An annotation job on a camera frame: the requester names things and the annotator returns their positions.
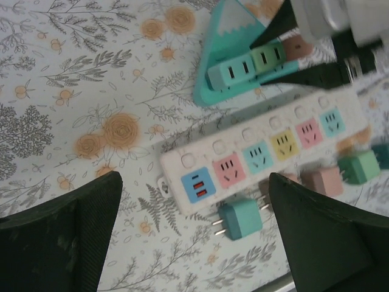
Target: pink plug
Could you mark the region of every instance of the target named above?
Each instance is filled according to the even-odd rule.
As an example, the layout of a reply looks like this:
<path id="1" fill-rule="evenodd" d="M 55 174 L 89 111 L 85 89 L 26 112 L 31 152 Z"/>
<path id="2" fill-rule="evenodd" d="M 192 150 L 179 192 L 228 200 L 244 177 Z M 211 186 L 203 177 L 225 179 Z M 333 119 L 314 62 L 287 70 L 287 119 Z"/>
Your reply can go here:
<path id="1" fill-rule="evenodd" d="M 307 188 L 326 196 L 339 196 L 343 193 L 342 176 L 338 166 L 322 167 L 301 174 L 301 180 Z"/>
<path id="2" fill-rule="evenodd" d="M 292 36 L 282 41 L 286 53 L 286 61 L 293 61 L 306 57 L 312 53 L 314 46 L 306 43 L 301 35 Z"/>

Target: teal plug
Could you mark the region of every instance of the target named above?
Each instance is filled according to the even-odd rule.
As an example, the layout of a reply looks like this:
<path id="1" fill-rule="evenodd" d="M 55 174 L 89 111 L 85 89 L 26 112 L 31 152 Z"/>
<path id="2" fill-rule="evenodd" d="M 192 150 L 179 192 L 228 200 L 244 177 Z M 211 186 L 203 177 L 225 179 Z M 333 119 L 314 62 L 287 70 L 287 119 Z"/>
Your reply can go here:
<path id="1" fill-rule="evenodd" d="M 218 209 L 220 220 L 212 225 L 222 224 L 223 230 L 215 235 L 225 233 L 231 240 L 241 239 L 256 231 L 262 230 L 262 219 L 256 200 L 242 199 L 232 203 L 226 203 Z"/>

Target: white power strip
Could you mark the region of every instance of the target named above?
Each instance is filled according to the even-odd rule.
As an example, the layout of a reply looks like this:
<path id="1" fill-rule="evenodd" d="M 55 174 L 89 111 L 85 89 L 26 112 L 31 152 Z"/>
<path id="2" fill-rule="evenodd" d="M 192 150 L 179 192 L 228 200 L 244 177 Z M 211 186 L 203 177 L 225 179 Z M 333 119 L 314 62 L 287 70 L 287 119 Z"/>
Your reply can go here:
<path id="1" fill-rule="evenodd" d="M 181 213 L 190 215 L 367 126 L 352 89 L 317 91 L 164 153 L 160 162 Z"/>

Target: floral wallpaper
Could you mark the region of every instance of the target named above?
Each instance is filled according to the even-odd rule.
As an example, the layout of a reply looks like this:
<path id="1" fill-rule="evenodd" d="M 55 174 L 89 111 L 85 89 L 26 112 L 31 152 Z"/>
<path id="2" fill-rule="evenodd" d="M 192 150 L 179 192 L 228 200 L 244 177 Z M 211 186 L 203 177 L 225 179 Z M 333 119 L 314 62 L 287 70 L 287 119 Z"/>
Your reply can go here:
<path id="1" fill-rule="evenodd" d="M 157 187 L 162 152 L 312 91 L 268 86 L 197 107 L 191 93 L 217 2 L 1 1 L 0 217 L 120 172 L 99 291 L 252 291 L 289 271 L 271 210 L 261 211 L 261 232 L 231 242 L 213 235 L 217 206 L 184 217 Z M 264 24 L 281 5 L 242 2 Z M 324 154 L 389 139 L 387 52 L 379 58 L 380 72 L 355 85 L 370 127 Z M 333 59 L 323 40 L 301 67 Z M 382 172 L 339 199 L 389 215 L 388 181 Z M 265 203 L 256 187 L 243 193 Z"/>

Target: plug prongs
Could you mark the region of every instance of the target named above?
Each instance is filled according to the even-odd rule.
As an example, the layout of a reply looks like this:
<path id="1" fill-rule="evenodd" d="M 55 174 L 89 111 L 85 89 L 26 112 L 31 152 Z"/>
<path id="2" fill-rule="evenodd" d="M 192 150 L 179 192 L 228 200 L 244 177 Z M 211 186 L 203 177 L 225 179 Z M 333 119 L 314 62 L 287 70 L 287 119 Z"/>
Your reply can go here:
<path id="1" fill-rule="evenodd" d="M 225 233 L 225 231 L 227 231 L 227 230 L 226 229 L 220 230 L 218 232 L 215 232 L 215 235 L 223 234 L 223 233 Z"/>
<path id="2" fill-rule="evenodd" d="M 213 225 L 213 226 L 214 226 L 214 225 L 218 225 L 218 224 L 221 224 L 222 222 L 223 222 L 223 219 L 220 219 L 220 220 L 218 220 L 218 221 L 213 222 L 212 225 Z"/>
<path id="3" fill-rule="evenodd" d="M 266 205 L 263 205 L 260 210 L 265 210 L 267 209 L 268 207 L 270 207 L 270 203 L 269 204 L 266 204 Z"/>

